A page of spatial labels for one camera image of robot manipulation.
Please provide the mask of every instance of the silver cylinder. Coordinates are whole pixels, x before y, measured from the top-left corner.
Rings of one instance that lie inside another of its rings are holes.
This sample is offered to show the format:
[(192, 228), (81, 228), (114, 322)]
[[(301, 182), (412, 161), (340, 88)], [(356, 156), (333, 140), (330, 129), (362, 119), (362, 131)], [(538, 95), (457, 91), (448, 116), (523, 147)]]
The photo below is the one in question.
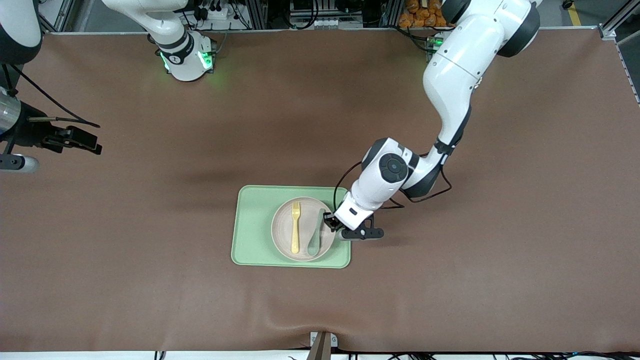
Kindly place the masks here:
[(0, 88), (0, 135), (11, 129), (20, 117), (20, 101)]

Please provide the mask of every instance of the white robot link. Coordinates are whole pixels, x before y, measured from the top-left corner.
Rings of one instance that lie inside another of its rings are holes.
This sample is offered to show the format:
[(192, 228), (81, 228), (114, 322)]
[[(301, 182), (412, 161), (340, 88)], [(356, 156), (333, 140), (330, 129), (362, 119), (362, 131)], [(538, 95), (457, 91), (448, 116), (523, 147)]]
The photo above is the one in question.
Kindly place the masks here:
[[(25, 64), (38, 54), (42, 44), (40, 24), (31, 0), (0, 1), (0, 63), (8, 88), (0, 87), (0, 142), (6, 142), (0, 151), (0, 172), (35, 172), (38, 160), (31, 156), (12, 153), (15, 145), (40, 147), (62, 152), (75, 147), (100, 154), (102, 147), (97, 137), (76, 126), (56, 127), (51, 121), (69, 120), (48, 117), (42, 111), (16, 97), (10, 84), (9, 68), (20, 72), (16, 65)], [(95, 127), (96, 124), (82, 121)]]
[(102, 0), (110, 9), (137, 22), (160, 48), (167, 71), (180, 81), (193, 81), (213, 70), (216, 43), (188, 31), (173, 11), (188, 0)]
[(442, 129), (425, 157), (391, 138), (374, 142), (362, 160), (362, 174), (325, 222), (344, 240), (383, 236), (365, 220), (398, 190), (409, 199), (427, 195), (462, 138), (471, 114), (470, 97), (496, 55), (524, 50), (540, 27), (529, 0), (445, 0), (442, 15), (456, 24), (428, 63), (422, 84), (442, 118)]

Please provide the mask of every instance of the metal bracket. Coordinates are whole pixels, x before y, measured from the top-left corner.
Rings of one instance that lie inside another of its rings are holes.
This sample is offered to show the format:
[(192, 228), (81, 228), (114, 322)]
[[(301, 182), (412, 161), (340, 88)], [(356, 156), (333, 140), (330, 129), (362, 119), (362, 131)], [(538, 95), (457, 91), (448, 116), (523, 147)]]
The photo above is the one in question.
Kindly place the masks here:
[(602, 27), (602, 24), (598, 24), (598, 31), (600, 32), (600, 37), (602, 38), (602, 40), (615, 40), (616, 39), (616, 31), (615, 30), (606, 31)]
[[(332, 333), (328, 333), (329, 338), (331, 339), (331, 347), (338, 347), (338, 337)], [(309, 343), (309, 346), (314, 346), (314, 343), (316, 342), (316, 338), (318, 336), (317, 331), (311, 332), (311, 341)]]

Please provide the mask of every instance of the brown table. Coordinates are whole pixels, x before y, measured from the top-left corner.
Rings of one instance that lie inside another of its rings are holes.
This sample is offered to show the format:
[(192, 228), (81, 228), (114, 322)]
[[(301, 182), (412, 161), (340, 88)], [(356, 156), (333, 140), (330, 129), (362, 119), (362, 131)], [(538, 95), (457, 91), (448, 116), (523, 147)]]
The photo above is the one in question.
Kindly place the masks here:
[(376, 213), (387, 235), (342, 270), (233, 264), (237, 192), (333, 186), (381, 137), (428, 149), (424, 55), (390, 31), (233, 34), (214, 75), (179, 83), (153, 51), (48, 36), (25, 67), (103, 125), (104, 154), (25, 149), (41, 170), (0, 177), (0, 350), (292, 348), (319, 329), (347, 350), (640, 350), (640, 110), (597, 31), (497, 58), (453, 191)]

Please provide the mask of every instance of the yellow tape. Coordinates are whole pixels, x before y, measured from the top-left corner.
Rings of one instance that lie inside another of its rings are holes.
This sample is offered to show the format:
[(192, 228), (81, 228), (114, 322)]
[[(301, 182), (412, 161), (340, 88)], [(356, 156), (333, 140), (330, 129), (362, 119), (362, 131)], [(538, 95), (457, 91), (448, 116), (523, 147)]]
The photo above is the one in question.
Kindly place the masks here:
[(575, 4), (572, 4), (569, 8), (569, 17), (571, 18), (573, 26), (582, 26), (580, 17), (578, 16), (578, 11), (575, 9)]

